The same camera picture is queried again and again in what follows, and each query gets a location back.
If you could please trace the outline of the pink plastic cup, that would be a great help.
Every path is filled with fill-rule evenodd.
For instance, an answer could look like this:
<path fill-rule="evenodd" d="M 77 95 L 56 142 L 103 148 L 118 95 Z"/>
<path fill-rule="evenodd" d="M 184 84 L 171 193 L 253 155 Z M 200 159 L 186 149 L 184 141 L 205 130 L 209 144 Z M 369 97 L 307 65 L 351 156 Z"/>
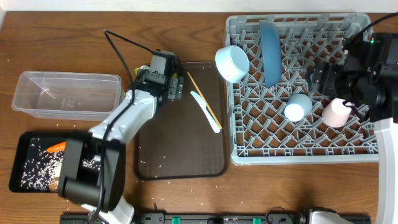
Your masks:
<path fill-rule="evenodd" d="M 340 98 L 334 98 L 323 110 L 322 118 L 323 122 L 332 128 L 339 128 L 346 124 L 349 115 L 351 114 L 350 106 L 352 103 L 348 102 L 346 105 L 343 104 L 344 100 Z"/>

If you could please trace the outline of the yellow foil wrapper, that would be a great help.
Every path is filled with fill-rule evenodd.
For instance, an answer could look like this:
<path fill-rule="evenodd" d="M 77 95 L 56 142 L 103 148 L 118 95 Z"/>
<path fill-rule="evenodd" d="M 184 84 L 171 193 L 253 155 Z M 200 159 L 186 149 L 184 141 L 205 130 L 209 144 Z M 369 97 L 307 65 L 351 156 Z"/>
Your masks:
<path fill-rule="evenodd" d="M 148 65 L 142 65 L 139 68 L 135 68 L 134 71 L 135 71 L 135 74 L 138 75 L 141 71 L 148 70 L 148 69 L 149 69 Z"/>

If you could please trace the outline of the wooden chopstick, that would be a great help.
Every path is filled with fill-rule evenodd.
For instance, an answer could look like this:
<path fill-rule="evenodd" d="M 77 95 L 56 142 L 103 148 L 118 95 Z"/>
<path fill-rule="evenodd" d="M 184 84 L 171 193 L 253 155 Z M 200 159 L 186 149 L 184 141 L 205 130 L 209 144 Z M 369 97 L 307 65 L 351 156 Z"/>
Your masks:
<path fill-rule="evenodd" d="M 209 106 L 209 104 L 208 104 L 208 102 L 206 101 L 206 99 L 205 99 L 203 93 L 200 91 L 198 85 L 196 84 L 195 80 L 194 80 L 193 77 L 191 76 L 190 72 L 187 72 L 187 74 L 188 74 L 188 76 L 190 77 L 190 79 L 191 79 L 191 81 L 192 81 L 194 87 L 196 88 L 198 94 L 203 98 L 204 102 L 206 103 L 206 108 L 208 109 L 208 111 L 209 111 L 210 114 L 212 115 L 214 121 L 217 123 L 217 125 L 218 125 L 218 127 L 219 127 L 220 129 L 223 129 L 221 123 L 218 121 L 217 117 L 215 116 L 213 110 L 212 110 L 211 107 Z"/>

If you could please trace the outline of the light blue plastic cup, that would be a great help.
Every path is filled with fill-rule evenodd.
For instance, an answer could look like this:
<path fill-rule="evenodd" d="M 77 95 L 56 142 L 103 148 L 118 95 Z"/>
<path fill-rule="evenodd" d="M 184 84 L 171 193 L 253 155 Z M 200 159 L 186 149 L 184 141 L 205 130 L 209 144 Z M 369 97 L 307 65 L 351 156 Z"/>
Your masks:
<path fill-rule="evenodd" d="M 297 122 L 306 117 L 312 110 L 311 99 L 304 94 L 292 95 L 284 109 L 284 116 L 292 122 Z"/>

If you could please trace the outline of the light blue plastic knife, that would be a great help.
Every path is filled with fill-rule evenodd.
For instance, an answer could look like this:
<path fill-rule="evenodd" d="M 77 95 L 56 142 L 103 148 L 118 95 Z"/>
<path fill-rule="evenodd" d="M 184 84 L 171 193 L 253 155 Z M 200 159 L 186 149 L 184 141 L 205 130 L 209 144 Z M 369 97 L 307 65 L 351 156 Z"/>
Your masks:
<path fill-rule="evenodd" d="M 215 119 L 212 117 L 212 115 L 210 114 L 210 112 L 207 110 L 206 107 L 206 103 L 205 100 L 195 91 L 191 91 L 190 94 L 193 96 L 193 98 L 195 99 L 195 101 L 198 103 L 198 105 L 200 106 L 200 108 L 202 109 L 203 113 L 205 114 L 212 130 L 215 133 L 219 133 L 221 131 L 221 128 L 218 126 L 218 124 L 216 123 Z"/>

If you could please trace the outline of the light blue rice bowl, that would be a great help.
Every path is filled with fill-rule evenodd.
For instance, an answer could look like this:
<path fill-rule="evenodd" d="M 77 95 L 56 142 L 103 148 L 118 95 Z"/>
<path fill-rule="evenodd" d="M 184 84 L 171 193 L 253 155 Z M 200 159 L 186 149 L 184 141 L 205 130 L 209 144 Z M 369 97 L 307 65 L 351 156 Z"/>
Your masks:
<path fill-rule="evenodd" d="M 236 45 L 219 49 L 215 54 L 215 63 L 220 75 L 230 83 L 239 83 L 250 68 L 245 51 Z"/>

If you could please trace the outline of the dark blue plate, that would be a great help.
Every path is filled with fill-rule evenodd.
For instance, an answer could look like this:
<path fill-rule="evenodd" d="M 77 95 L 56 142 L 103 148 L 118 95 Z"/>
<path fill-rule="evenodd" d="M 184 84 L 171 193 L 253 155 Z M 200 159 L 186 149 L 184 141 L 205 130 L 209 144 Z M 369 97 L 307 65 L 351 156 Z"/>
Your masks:
<path fill-rule="evenodd" d="M 277 27 L 273 22 L 259 21 L 265 87 L 278 84 L 282 76 L 282 55 Z"/>

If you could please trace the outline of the orange carrot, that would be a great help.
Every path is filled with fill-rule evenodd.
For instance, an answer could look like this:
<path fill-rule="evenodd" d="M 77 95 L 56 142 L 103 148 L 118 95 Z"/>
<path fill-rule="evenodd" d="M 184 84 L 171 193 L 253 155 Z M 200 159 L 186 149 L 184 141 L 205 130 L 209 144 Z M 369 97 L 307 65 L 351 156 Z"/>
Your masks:
<path fill-rule="evenodd" d="M 50 146 L 49 148 L 47 148 L 47 152 L 49 153 L 55 153 L 55 152 L 60 152 L 60 151 L 64 151 L 66 148 L 66 142 L 60 142 L 56 145 Z"/>

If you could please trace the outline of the brown food scrap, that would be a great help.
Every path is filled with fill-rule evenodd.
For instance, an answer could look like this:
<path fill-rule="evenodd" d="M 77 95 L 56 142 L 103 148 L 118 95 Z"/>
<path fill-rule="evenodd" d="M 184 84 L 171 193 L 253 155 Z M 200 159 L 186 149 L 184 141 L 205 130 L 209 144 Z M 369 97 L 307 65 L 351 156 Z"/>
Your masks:
<path fill-rule="evenodd" d="M 51 192 L 56 192 L 56 191 L 58 190 L 58 181 L 59 181 L 59 178 L 58 178 L 58 177 L 55 177 L 54 179 L 52 179 L 52 180 L 50 181 L 50 183 L 49 183 L 49 190 L 50 190 Z"/>

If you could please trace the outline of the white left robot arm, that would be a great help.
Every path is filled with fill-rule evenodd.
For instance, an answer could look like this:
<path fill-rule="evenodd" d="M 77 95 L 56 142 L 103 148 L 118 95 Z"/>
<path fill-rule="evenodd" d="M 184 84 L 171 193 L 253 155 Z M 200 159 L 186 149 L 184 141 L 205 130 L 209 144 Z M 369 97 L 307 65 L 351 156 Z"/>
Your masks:
<path fill-rule="evenodd" d="M 172 52 L 156 50 L 140 69 L 125 99 L 100 124 L 66 141 L 58 195 L 91 207 L 85 223 L 131 223 L 132 205 L 123 198 L 126 148 L 173 91 L 180 68 Z"/>

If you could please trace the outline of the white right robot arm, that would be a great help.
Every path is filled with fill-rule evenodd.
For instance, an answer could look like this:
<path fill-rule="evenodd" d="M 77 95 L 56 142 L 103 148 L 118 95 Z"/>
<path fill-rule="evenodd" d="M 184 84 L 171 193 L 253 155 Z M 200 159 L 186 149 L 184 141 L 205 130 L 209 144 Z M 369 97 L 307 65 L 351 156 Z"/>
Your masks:
<path fill-rule="evenodd" d="M 376 223 L 397 223 L 397 34 L 352 38 L 344 64 L 321 62 L 305 74 L 310 92 L 341 98 L 346 107 L 369 107 L 379 149 Z"/>

